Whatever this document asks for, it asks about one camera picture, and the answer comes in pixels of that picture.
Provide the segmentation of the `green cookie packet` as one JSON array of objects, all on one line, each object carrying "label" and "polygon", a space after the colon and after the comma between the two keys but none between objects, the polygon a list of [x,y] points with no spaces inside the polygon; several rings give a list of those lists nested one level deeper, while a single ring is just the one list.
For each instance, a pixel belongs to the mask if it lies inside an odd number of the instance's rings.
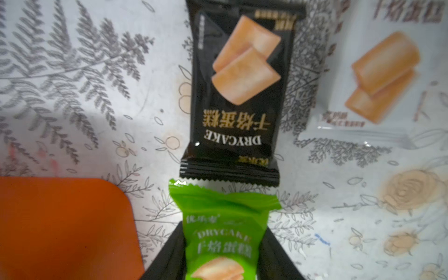
[{"label": "green cookie packet", "polygon": [[186,279],[255,280],[259,247],[276,196],[222,193],[171,179],[169,194],[183,214]]}]

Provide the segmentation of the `black cookie packet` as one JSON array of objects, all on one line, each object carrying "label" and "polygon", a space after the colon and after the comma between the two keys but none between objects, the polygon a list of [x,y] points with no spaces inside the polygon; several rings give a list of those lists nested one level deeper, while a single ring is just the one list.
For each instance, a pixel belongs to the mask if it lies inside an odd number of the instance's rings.
[{"label": "black cookie packet", "polygon": [[191,121],[180,177],[278,186],[274,151],[305,4],[188,1],[187,8]]}]

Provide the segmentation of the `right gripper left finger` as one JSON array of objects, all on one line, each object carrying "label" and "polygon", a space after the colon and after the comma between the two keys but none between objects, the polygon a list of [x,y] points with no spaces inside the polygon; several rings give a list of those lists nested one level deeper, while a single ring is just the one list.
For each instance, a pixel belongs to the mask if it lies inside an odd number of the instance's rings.
[{"label": "right gripper left finger", "polygon": [[141,280],[185,280],[186,240],[179,222]]}]

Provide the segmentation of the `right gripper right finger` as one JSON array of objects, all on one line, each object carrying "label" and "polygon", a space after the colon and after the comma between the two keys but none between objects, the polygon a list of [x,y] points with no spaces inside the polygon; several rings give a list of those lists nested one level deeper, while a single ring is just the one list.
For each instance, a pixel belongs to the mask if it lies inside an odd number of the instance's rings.
[{"label": "right gripper right finger", "polygon": [[257,279],[305,280],[269,228],[259,247]]}]

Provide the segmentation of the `white cookie packet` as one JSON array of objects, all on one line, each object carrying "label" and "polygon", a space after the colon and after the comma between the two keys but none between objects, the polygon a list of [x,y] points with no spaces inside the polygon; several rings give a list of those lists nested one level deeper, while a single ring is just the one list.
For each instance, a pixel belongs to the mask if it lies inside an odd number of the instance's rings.
[{"label": "white cookie packet", "polygon": [[316,104],[298,139],[413,148],[447,39],[446,1],[337,1]]}]

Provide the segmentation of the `orange storage box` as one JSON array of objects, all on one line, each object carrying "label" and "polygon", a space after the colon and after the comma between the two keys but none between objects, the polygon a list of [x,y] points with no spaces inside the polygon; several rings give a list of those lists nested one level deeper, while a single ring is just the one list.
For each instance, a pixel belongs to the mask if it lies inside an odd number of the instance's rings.
[{"label": "orange storage box", "polygon": [[1,178],[3,280],[137,280],[133,208],[98,178]]}]

